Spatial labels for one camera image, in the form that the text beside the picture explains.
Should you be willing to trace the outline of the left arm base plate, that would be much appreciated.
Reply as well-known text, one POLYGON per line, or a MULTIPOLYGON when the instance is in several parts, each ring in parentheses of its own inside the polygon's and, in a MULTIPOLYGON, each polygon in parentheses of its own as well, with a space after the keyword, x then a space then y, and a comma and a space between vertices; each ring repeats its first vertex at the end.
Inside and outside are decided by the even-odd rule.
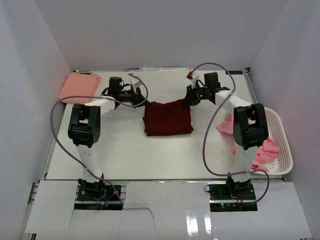
POLYGON ((122 187, 120 185, 106 184, 104 181, 99 182, 87 182, 79 178, 78 180, 78 192, 76 199, 78 201, 118 201, 119 198, 116 194, 118 192, 121 195, 122 187))

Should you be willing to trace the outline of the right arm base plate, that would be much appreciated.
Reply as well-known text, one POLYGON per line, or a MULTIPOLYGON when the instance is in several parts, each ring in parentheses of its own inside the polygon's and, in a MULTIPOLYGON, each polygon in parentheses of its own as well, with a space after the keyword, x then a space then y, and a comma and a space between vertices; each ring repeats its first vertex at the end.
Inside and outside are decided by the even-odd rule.
POLYGON ((227 184, 207 184, 204 187, 204 191, 209 193, 209 198, 212 201, 255 201, 256 195, 251 184, 249 188, 232 191, 227 184))

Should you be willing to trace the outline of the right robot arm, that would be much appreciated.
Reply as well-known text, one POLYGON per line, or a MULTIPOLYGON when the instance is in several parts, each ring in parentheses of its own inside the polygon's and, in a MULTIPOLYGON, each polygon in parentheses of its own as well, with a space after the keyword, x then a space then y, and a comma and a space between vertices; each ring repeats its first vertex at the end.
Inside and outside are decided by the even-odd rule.
POLYGON ((265 107, 261 103, 245 101, 228 87, 222 87, 216 72, 204 75, 204 86, 199 85, 199 76, 193 72, 189 72, 186 78, 191 80, 184 98, 187 105, 196 106, 202 100, 208 100, 233 117, 231 130, 236 153, 232 169, 228 174, 216 175, 227 177, 226 195, 236 200, 250 187, 250 171, 255 155, 269 137, 265 107))

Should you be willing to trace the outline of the dark red t shirt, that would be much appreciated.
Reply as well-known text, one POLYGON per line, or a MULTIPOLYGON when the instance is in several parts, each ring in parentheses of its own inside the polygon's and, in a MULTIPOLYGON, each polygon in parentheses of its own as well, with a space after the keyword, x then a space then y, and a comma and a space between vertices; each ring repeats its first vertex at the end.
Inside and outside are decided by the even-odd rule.
POLYGON ((182 99, 168 103, 151 102, 144 108, 142 119, 148 137, 187 135, 194 130, 190 106, 182 99))

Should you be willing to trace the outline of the papers behind table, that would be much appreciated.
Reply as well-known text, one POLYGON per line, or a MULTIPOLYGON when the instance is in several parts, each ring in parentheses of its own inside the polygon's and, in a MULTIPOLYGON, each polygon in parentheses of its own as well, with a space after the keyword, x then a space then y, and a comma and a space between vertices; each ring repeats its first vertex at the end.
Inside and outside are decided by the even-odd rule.
POLYGON ((152 72, 152 71, 188 71, 188 67, 140 67, 140 72, 152 72))

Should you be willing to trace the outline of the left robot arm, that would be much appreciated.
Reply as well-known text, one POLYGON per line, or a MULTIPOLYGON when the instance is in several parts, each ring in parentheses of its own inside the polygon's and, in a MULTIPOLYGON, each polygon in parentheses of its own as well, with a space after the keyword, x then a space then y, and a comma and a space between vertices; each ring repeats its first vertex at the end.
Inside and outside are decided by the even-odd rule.
POLYGON ((85 104, 75 103, 72 107, 67 134, 76 146, 80 162, 85 165, 81 182, 92 183, 88 193, 96 200, 103 198, 106 193, 106 187, 99 183, 104 174, 95 147, 101 135, 101 116, 119 105, 143 107, 149 103, 141 93, 140 86, 145 86, 141 78, 132 73, 129 75, 132 77, 129 90, 125 90, 122 78, 111 77, 109 87, 102 91, 99 98, 85 104))

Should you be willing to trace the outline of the white perforated plastic basket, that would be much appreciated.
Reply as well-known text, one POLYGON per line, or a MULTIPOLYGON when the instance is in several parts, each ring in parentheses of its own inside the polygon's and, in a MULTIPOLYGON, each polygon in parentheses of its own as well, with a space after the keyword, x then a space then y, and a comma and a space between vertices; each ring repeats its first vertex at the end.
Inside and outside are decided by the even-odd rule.
POLYGON ((258 156, 265 160, 254 160, 252 169, 263 169, 271 176, 288 174, 293 168, 293 158, 286 133, 279 115, 270 108, 265 108, 269 137, 267 148, 261 146, 258 156))

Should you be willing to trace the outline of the folded salmon t shirt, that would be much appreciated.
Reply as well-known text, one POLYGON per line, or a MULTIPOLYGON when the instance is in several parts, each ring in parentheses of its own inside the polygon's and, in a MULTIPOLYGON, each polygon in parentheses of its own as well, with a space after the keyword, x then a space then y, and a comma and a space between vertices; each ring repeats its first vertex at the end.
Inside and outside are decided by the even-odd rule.
POLYGON ((61 100, 69 96, 87 96, 95 95, 102 77, 95 74, 81 74, 77 72, 69 73, 57 99, 61 100))

